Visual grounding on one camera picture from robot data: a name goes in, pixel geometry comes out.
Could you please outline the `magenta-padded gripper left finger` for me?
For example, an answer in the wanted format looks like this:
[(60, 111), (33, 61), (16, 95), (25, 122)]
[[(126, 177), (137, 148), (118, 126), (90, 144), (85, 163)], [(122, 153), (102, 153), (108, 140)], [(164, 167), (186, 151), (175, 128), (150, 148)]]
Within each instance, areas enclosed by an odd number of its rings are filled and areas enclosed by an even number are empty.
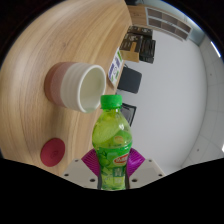
[(94, 149), (90, 150), (81, 159), (74, 159), (62, 177), (76, 185), (89, 189), (98, 189), (100, 166)]

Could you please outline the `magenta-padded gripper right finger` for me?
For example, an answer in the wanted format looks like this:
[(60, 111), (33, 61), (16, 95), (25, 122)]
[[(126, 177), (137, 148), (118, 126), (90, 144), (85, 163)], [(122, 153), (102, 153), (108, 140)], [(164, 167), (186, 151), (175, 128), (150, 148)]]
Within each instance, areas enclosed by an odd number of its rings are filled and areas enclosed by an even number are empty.
[(130, 150), (126, 165), (127, 189), (146, 186), (164, 176), (165, 173), (153, 159), (145, 159), (137, 150)]

